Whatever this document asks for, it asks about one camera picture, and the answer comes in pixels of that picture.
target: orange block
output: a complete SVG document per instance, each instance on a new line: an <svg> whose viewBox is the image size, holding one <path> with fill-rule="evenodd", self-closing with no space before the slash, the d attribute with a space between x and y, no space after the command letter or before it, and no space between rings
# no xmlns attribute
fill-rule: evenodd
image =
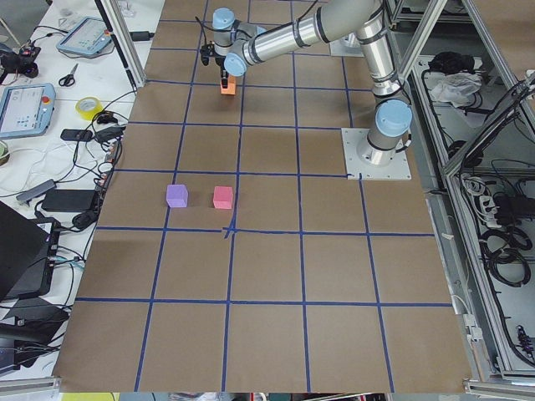
<svg viewBox="0 0 535 401"><path fill-rule="evenodd" d="M223 88L221 85L221 94L236 94L236 77L228 75L228 86Z"/></svg>

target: pink cube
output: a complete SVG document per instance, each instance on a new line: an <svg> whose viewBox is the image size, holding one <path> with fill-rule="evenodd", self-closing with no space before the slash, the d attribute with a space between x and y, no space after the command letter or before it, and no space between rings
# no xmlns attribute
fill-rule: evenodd
<svg viewBox="0 0 535 401"><path fill-rule="evenodd" d="M216 209L231 209L233 197L231 186L217 186L214 188L214 207Z"/></svg>
<svg viewBox="0 0 535 401"><path fill-rule="evenodd" d="M167 205L169 207L187 207L187 188L183 184L167 186Z"/></svg>

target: electrical connector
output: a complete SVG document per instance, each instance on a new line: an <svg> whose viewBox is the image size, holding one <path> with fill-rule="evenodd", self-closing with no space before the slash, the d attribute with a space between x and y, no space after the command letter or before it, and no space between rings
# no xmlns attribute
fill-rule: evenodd
<svg viewBox="0 0 535 401"><path fill-rule="evenodd" d="M466 338L468 341L479 341L483 339L483 330L477 326L476 317L471 313L462 315L462 320L466 326Z"/></svg>

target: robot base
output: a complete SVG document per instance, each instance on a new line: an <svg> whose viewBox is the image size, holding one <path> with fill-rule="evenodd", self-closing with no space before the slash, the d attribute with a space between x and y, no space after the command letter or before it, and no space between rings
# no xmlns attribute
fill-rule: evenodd
<svg viewBox="0 0 535 401"><path fill-rule="evenodd" d="M364 57L360 46L348 46L348 41L345 38L329 43L329 48L331 56L334 57Z"/></svg>
<svg viewBox="0 0 535 401"><path fill-rule="evenodd" d="M348 179L358 180L410 180L410 168L405 152L396 153L385 166L376 166L363 161L357 154L357 145L368 134L369 129L342 128L344 141L345 169Z"/></svg>

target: yellow tape roll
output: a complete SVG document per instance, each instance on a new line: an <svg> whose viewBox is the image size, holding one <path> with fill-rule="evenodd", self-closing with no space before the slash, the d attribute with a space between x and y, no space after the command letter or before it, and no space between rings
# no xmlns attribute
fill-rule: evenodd
<svg viewBox="0 0 535 401"><path fill-rule="evenodd" d="M91 121L102 110L104 110L104 107L100 103L100 100L92 96L80 99L76 103L76 111L78 111L83 119L87 119L88 121Z"/></svg>

